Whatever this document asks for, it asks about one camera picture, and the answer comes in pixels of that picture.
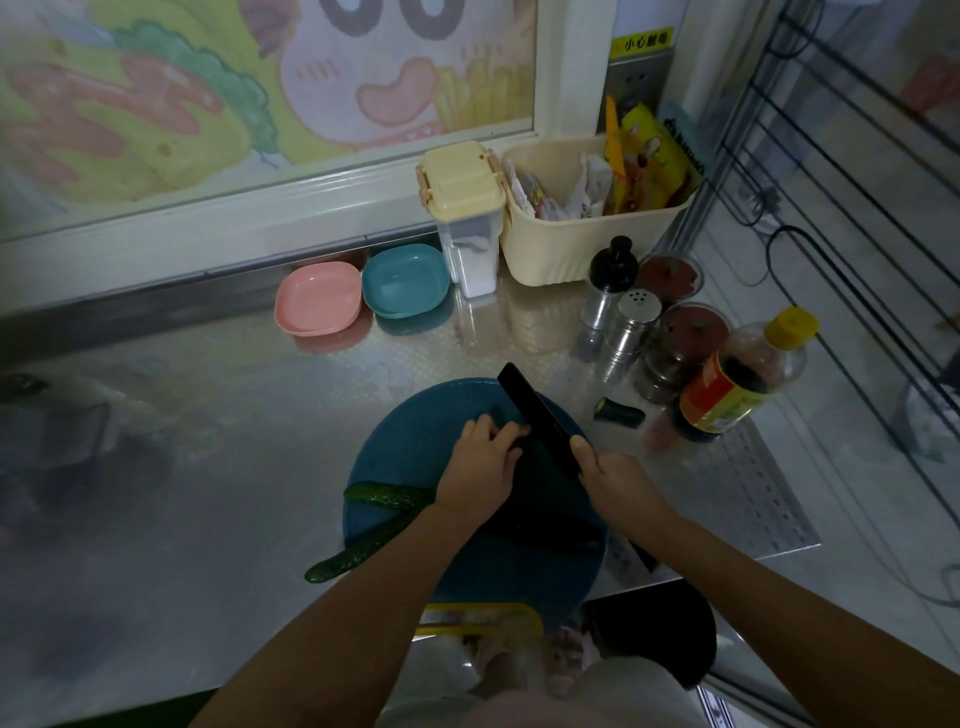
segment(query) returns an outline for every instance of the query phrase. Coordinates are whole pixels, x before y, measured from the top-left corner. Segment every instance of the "black cap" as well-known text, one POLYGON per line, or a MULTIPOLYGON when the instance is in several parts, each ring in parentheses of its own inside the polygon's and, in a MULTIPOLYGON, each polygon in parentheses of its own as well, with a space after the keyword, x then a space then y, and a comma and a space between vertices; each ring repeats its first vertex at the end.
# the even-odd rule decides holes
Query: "black cap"
POLYGON ((634 287, 639 265, 630 252, 634 241, 617 235, 607 250, 600 251, 590 262, 590 283, 608 293, 622 293, 634 287))

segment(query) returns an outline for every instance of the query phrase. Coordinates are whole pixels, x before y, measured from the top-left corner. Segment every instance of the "storage basket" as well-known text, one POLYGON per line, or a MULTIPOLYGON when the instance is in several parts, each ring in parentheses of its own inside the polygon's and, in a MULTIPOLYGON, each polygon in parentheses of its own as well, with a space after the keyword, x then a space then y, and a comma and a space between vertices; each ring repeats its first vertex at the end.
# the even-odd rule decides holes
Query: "storage basket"
MULTIPOLYGON (((565 204, 580 175, 580 153, 603 155, 605 143, 603 135, 532 142, 512 147, 502 159, 536 175, 546 194, 565 204)), ((500 248, 511 274, 524 285, 582 280, 593 256, 617 235, 634 241, 637 258, 647 255, 694 196, 667 209, 551 222, 520 209, 508 189, 500 248)))

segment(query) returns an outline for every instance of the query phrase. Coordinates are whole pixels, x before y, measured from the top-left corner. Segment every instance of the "pink dish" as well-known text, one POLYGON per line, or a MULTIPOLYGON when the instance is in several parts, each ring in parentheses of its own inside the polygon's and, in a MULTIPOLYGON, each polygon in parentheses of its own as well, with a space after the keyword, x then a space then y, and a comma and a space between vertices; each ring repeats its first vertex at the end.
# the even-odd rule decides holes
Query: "pink dish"
POLYGON ((276 291, 276 325, 294 336, 324 336, 347 328, 360 313, 360 271, 340 261, 298 268, 276 291))

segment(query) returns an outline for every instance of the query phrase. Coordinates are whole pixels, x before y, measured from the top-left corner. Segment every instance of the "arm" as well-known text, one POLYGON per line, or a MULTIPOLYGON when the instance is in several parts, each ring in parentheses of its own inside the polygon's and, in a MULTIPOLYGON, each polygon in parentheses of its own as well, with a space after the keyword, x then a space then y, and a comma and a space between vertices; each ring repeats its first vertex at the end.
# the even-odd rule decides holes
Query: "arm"
POLYGON ((281 629, 193 728, 373 725, 441 576, 510 494, 522 431, 464 425, 434 505, 281 629))
POLYGON ((570 445, 596 511, 696 587, 818 725, 960 716, 960 676, 682 518, 634 458, 570 445))

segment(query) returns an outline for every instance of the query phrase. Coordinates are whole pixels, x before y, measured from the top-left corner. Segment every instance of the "yellow warning sticker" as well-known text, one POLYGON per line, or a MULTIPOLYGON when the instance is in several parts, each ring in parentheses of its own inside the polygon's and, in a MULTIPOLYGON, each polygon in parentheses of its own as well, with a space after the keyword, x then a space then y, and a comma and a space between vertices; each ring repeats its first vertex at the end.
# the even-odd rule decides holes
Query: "yellow warning sticker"
POLYGON ((673 45, 673 26, 655 31, 633 33, 629 36, 620 36, 613 39, 610 44, 610 58, 614 60, 639 53, 662 51, 671 45, 673 45))

